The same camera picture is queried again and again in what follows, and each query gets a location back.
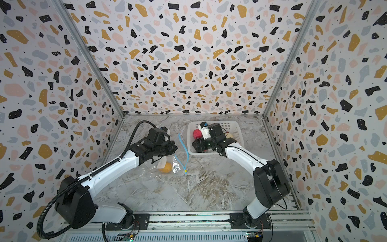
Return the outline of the black toy avocado front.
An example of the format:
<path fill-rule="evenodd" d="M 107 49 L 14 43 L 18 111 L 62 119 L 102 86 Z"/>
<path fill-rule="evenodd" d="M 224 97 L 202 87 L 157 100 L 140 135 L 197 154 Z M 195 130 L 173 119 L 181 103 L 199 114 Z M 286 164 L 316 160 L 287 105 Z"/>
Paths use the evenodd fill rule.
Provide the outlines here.
<path fill-rule="evenodd" d="M 202 140 L 195 140 L 195 144 L 193 144 L 197 153 L 203 153 L 207 150 L 206 142 Z"/>

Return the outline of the white plastic basket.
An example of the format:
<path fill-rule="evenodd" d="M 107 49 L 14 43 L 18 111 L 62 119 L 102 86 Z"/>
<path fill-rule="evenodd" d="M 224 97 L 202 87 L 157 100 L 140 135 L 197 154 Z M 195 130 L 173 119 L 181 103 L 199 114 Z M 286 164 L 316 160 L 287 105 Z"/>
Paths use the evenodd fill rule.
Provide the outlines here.
<path fill-rule="evenodd" d="M 190 155 L 217 155 L 216 151 L 211 149 L 206 150 L 204 152 L 196 152 L 194 149 L 192 142 L 194 141 L 193 132 L 196 129 L 199 129 L 200 123 L 203 121 L 195 121 L 188 124 L 187 128 L 187 150 Z M 227 132 L 232 135 L 233 139 L 237 141 L 242 147 L 244 147 L 244 140 L 242 137 L 242 132 L 239 127 L 238 122 L 236 121 L 207 121 L 209 125 L 213 123 L 219 123 L 219 125 L 225 129 L 224 133 Z"/>

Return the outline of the pink toy fruit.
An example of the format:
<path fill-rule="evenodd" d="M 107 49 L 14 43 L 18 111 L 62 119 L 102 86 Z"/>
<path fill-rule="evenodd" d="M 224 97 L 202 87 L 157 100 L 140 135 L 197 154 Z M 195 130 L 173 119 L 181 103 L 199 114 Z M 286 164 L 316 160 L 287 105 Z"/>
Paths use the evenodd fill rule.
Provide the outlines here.
<path fill-rule="evenodd" d="M 200 139 L 203 137 L 201 130 L 195 129 L 192 133 L 194 139 Z"/>

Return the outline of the clear zip top bag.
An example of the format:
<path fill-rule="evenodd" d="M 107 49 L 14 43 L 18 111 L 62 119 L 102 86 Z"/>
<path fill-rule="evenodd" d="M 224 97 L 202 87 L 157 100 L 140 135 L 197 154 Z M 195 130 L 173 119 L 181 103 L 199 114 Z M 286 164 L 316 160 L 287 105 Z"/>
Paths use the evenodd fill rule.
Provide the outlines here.
<path fill-rule="evenodd" d="M 182 133 L 178 133 L 177 137 L 178 150 L 172 155 L 166 157 L 157 157 L 155 159 L 155 163 L 151 164 L 152 171 L 162 173 L 159 171 L 159 169 L 163 168 L 166 162 L 170 162 L 172 164 L 172 171 L 170 172 L 171 174 L 173 173 L 187 175 L 187 165 L 189 162 L 189 153 L 187 150 L 187 145 L 184 142 Z"/>

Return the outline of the yellow toy potato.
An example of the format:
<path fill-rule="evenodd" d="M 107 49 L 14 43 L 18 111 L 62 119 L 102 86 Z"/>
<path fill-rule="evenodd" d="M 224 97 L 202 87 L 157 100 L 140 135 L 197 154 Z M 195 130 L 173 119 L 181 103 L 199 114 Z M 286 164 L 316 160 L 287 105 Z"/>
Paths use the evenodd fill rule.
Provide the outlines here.
<path fill-rule="evenodd" d="M 170 173 L 172 171 L 172 164 L 170 162 L 166 162 L 163 168 L 159 169 L 162 173 Z"/>

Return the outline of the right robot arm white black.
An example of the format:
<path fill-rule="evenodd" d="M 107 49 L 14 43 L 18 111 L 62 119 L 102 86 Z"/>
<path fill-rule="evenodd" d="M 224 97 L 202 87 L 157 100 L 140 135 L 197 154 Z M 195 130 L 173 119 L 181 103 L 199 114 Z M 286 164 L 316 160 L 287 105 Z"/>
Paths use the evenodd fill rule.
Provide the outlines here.
<path fill-rule="evenodd" d="M 244 208 L 243 216 L 248 227 L 255 227 L 256 221 L 290 192 L 280 162 L 265 160 L 249 152 L 234 138 L 228 138 L 219 123 L 202 122 L 199 130 L 202 137 L 192 143 L 197 152 L 211 149 L 237 162 L 253 176 L 256 197 Z"/>

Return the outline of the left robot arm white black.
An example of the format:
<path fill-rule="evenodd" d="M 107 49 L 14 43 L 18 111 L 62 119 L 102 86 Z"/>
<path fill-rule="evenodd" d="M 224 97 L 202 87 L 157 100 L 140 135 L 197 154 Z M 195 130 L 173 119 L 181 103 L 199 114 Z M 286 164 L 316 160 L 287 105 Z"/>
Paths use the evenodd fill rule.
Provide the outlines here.
<path fill-rule="evenodd" d="M 134 212 L 127 205 L 102 204 L 96 202 L 96 196 L 106 186 L 126 172 L 140 166 L 148 160 L 153 162 L 161 157 L 175 153 L 177 146 L 170 139 L 166 127 L 152 128 L 147 137 L 129 146 L 129 149 L 99 169 L 79 178 L 66 178 L 60 190 L 80 182 L 66 192 L 55 204 L 55 210 L 73 229 L 79 229 L 89 223 L 113 223 L 120 229 L 129 229 L 134 224 Z"/>

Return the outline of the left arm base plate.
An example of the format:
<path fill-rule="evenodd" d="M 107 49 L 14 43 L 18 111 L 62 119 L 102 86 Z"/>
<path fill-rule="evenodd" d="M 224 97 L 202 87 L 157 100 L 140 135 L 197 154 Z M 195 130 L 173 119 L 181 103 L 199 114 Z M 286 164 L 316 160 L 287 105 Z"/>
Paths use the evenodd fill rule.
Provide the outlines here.
<path fill-rule="evenodd" d="M 108 223 L 105 226 L 106 231 L 119 231 L 119 232 L 138 232 L 146 231 L 148 229 L 150 221 L 150 214 L 148 213 L 135 213 L 126 216 L 120 223 Z"/>

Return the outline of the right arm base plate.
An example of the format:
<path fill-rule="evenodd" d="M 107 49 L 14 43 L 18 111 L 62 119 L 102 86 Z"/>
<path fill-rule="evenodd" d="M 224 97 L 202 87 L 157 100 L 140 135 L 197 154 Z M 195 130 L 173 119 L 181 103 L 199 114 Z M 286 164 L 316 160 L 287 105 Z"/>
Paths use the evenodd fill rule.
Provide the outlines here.
<path fill-rule="evenodd" d="M 267 213 L 254 219 L 248 213 L 230 213 L 228 222 L 232 229 L 271 229 L 271 219 Z"/>

